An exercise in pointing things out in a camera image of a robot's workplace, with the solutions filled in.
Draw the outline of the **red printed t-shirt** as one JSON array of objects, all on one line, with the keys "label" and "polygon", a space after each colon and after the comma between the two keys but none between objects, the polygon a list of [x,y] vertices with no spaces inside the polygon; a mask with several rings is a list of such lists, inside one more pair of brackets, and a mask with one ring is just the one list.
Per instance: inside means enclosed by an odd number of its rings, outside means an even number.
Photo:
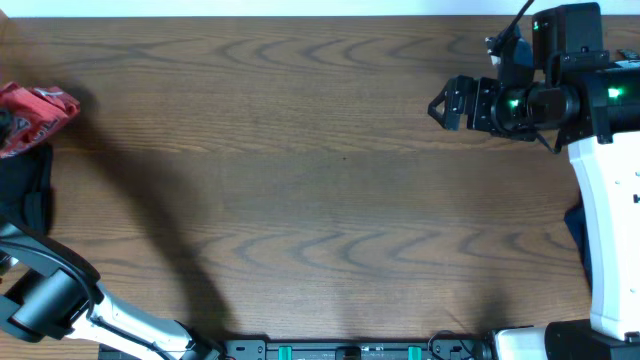
[{"label": "red printed t-shirt", "polygon": [[59,87],[5,84],[1,88],[1,157],[13,157],[39,145],[80,110],[80,102]]}]

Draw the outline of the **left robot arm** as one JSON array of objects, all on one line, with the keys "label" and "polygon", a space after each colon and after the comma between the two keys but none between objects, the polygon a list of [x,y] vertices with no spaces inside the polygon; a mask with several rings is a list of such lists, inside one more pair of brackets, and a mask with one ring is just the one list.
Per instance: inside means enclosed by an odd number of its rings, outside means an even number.
[{"label": "left robot arm", "polygon": [[115,297],[97,270],[64,245],[1,218],[1,271],[28,271],[1,295],[1,330],[38,343],[46,337],[94,341],[137,359],[222,359],[223,345],[175,320]]}]

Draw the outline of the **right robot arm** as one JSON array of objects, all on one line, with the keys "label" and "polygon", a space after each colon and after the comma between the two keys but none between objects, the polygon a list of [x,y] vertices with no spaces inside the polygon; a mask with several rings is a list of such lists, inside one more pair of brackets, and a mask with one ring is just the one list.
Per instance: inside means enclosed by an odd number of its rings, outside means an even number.
[{"label": "right robot arm", "polygon": [[558,83],[507,87],[489,78],[450,79],[427,113],[446,130],[467,127],[519,141],[558,133],[582,200],[591,274],[586,320],[503,329],[496,359],[636,359],[639,356],[639,64],[564,74]]}]

